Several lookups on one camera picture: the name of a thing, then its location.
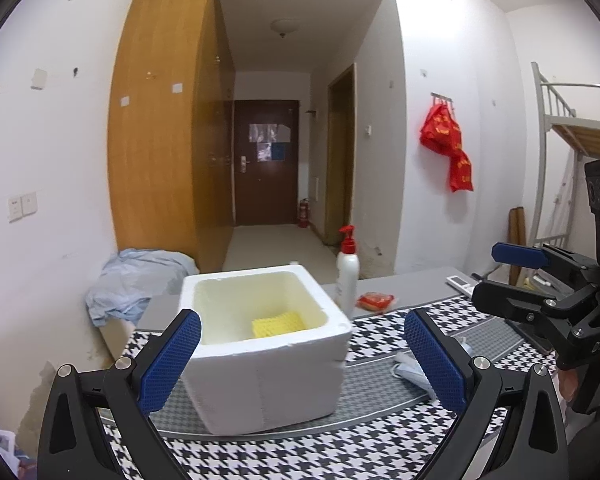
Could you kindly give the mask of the light blue face mask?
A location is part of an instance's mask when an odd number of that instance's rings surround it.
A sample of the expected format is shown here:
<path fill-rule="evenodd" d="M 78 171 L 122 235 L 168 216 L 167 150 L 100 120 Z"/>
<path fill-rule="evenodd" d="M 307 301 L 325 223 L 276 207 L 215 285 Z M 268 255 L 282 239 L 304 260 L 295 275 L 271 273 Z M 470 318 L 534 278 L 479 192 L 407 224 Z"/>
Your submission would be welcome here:
<path fill-rule="evenodd" d="M 393 375 L 410 382 L 438 399 L 448 410 L 463 411 L 471 372 L 460 367 L 474 355 L 465 338 L 422 336 L 410 341 L 411 347 L 396 355 Z"/>

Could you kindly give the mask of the wooden planks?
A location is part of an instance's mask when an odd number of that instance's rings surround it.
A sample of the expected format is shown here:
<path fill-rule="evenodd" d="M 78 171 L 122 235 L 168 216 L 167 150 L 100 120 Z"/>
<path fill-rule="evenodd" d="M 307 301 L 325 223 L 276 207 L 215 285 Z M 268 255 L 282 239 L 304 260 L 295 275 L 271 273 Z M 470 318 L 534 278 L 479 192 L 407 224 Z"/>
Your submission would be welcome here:
<path fill-rule="evenodd" d="M 523 206 L 513 208 L 509 211 L 507 241 L 509 244 L 527 245 L 526 217 L 524 216 Z M 514 266 L 513 264 L 509 266 L 509 285 L 516 285 L 518 283 L 520 272 L 520 266 Z"/>

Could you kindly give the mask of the white remote control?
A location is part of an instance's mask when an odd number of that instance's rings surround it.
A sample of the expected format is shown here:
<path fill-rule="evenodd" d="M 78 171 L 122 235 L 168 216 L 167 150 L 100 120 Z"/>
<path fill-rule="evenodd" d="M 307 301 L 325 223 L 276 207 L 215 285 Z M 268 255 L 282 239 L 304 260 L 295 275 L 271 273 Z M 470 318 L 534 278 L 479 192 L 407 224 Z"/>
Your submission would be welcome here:
<path fill-rule="evenodd" d="M 474 293 L 476 284 L 468 282 L 461 278 L 458 275 L 448 276 L 446 279 L 446 284 L 450 285 L 452 288 L 457 290 L 460 294 L 466 296 L 467 298 L 471 298 Z"/>

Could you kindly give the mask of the metal bunk bed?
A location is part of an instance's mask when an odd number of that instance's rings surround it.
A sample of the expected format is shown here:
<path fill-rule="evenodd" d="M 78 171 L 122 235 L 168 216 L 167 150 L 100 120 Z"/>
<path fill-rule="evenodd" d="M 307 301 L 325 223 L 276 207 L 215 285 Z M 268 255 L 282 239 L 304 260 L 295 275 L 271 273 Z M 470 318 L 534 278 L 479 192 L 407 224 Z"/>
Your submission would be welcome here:
<path fill-rule="evenodd" d="M 595 256 L 584 165 L 600 158 L 600 84 L 551 81 L 531 64 L 538 171 L 528 243 Z"/>

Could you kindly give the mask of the red hanging bag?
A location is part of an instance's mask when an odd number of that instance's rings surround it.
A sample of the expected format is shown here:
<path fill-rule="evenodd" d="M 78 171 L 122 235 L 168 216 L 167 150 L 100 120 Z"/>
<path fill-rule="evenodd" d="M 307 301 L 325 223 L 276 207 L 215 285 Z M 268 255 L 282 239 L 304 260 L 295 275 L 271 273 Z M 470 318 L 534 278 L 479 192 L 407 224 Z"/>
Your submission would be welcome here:
<path fill-rule="evenodd" d="M 462 132 L 447 102 L 436 101 L 430 107 L 422 128 L 419 141 L 422 146 L 449 159 L 449 188 L 472 192 L 472 167 L 463 148 Z"/>

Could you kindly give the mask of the light blue cloth pile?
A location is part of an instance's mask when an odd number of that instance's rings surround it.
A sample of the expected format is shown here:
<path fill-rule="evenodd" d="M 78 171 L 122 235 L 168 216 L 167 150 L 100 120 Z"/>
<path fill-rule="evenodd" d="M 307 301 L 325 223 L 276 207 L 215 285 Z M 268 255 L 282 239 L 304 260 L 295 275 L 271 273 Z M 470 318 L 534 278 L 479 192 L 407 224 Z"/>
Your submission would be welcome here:
<path fill-rule="evenodd" d="M 178 295 L 184 280 L 198 273 L 195 260 L 181 252 L 122 250 L 87 291 L 87 313 L 96 327 L 114 318 L 137 325 L 152 298 Z"/>

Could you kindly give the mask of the red snack packet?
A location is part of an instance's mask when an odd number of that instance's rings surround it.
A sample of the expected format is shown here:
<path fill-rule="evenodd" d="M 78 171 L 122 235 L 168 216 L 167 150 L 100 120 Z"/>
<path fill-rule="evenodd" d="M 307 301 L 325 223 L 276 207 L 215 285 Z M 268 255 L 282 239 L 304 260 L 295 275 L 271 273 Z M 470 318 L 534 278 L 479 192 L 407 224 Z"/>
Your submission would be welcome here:
<path fill-rule="evenodd" d="M 386 312 L 396 302 L 396 297 L 382 292 L 364 292 L 356 300 L 356 306 L 359 309 L 368 312 Z"/>

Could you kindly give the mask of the white red pump bottle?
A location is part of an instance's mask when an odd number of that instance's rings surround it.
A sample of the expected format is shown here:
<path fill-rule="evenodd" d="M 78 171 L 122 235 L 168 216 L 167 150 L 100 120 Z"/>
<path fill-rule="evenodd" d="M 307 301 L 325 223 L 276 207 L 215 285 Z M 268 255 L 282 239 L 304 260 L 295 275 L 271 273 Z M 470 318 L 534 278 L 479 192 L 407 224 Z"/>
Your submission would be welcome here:
<path fill-rule="evenodd" d="M 352 315 L 356 301 L 356 285 L 360 275 L 360 260 L 356 252 L 354 226 L 343 226 L 339 232 L 343 235 L 337 256 L 338 278 L 336 281 L 335 302 L 340 310 Z"/>

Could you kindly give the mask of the white styrofoam box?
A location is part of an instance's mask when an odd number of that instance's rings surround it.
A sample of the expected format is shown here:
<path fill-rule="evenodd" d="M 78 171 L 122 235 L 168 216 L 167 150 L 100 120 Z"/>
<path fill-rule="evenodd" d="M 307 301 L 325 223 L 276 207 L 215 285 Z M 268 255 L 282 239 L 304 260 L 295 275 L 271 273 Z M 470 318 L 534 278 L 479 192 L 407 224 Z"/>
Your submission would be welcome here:
<path fill-rule="evenodd" d="M 212 434 L 254 434 L 336 410 L 352 324 L 300 264 L 191 275 L 178 306 L 201 318 L 181 380 Z M 306 329 L 253 337 L 253 320 L 287 311 Z"/>

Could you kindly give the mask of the red fire extinguisher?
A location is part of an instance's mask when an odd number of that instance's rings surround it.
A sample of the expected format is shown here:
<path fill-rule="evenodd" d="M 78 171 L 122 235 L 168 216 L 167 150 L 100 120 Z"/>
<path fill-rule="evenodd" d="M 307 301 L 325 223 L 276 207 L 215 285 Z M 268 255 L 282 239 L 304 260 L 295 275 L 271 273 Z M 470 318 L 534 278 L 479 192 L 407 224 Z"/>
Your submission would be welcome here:
<path fill-rule="evenodd" d="M 298 226 L 300 228 L 305 229 L 309 226 L 310 219 L 310 202 L 304 198 L 300 200 L 299 210 L 298 210 Z"/>

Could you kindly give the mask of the yellow sponge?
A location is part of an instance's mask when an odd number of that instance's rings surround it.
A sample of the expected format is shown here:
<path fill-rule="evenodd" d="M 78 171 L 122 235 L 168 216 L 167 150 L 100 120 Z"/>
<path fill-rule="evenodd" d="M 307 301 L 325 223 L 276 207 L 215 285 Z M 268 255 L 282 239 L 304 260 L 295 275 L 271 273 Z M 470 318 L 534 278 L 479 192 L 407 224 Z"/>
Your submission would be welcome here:
<path fill-rule="evenodd" d="M 256 318 L 251 323 L 254 338 L 274 337 L 306 329 L 298 312 L 287 311 L 272 318 Z"/>

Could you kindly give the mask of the dark brown door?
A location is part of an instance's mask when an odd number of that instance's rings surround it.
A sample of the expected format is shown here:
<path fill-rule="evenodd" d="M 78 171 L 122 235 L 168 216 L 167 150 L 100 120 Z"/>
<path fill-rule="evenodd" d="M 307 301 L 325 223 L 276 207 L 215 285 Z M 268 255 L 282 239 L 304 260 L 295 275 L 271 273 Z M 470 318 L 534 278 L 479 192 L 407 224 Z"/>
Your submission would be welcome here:
<path fill-rule="evenodd" d="M 297 220 L 299 110 L 294 100 L 234 103 L 234 202 L 238 226 Z"/>

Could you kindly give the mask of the wooden wardrobe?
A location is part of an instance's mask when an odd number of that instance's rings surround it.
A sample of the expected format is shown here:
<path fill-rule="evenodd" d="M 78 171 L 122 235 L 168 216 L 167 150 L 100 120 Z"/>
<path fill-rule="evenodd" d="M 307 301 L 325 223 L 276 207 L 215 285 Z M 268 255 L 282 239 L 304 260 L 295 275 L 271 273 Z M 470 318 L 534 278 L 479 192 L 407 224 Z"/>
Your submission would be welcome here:
<path fill-rule="evenodd" d="M 119 248 L 222 268 L 233 231 L 235 81 L 219 0 L 132 0 L 108 116 L 108 184 Z"/>

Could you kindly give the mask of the ceiling lamp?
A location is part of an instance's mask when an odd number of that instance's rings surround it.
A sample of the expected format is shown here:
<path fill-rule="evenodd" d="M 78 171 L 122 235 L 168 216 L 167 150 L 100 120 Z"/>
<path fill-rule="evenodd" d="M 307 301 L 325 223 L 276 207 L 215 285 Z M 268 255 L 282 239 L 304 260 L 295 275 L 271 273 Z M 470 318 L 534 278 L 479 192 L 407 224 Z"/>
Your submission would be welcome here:
<path fill-rule="evenodd" d="M 270 29 L 280 38 L 286 38 L 294 32 L 298 32 L 300 23 L 294 18 L 278 18 L 270 24 Z"/>

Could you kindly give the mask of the white wall switch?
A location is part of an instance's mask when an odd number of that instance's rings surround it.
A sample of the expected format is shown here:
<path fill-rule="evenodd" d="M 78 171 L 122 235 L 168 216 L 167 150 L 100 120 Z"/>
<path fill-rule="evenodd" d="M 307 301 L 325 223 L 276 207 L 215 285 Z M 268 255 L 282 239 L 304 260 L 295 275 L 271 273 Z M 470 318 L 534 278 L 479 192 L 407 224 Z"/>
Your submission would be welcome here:
<path fill-rule="evenodd" d="M 35 192 L 9 197 L 7 201 L 8 222 L 12 223 L 38 212 L 38 196 Z"/>

